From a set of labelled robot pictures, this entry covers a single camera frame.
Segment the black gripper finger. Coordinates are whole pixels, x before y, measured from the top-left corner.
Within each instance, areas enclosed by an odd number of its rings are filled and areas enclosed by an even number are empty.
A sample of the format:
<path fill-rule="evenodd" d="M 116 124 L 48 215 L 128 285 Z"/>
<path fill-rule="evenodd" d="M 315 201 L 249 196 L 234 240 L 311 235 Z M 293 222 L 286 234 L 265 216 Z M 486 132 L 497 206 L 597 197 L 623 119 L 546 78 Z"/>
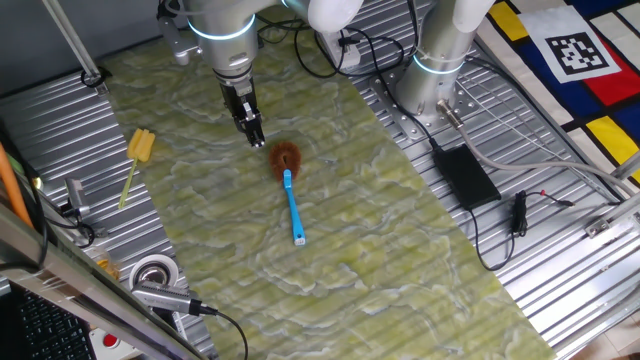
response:
<path fill-rule="evenodd" d="M 251 129 L 250 129 L 251 115 L 245 114 L 244 116 L 235 116 L 234 122 L 237 130 L 243 133 L 247 138 L 247 141 L 251 143 L 252 142 L 252 135 L 251 135 Z"/>
<path fill-rule="evenodd" d="M 265 145 L 262 117 L 260 113 L 254 112 L 251 108 L 246 110 L 245 132 L 253 147 L 260 148 Z"/>

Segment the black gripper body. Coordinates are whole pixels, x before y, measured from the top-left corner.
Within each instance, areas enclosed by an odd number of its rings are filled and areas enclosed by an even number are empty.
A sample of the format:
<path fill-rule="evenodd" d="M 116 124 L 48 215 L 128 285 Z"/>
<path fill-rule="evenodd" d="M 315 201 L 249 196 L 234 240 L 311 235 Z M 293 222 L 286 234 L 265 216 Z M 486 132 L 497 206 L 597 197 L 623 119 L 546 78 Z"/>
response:
<path fill-rule="evenodd" d="M 221 83 L 221 91 L 226 108 L 236 120 L 244 120 L 247 117 L 247 109 L 250 114 L 258 114 L 257 98 L 255 94 L 254 80 L 252 78 L 236 83 Z"/>

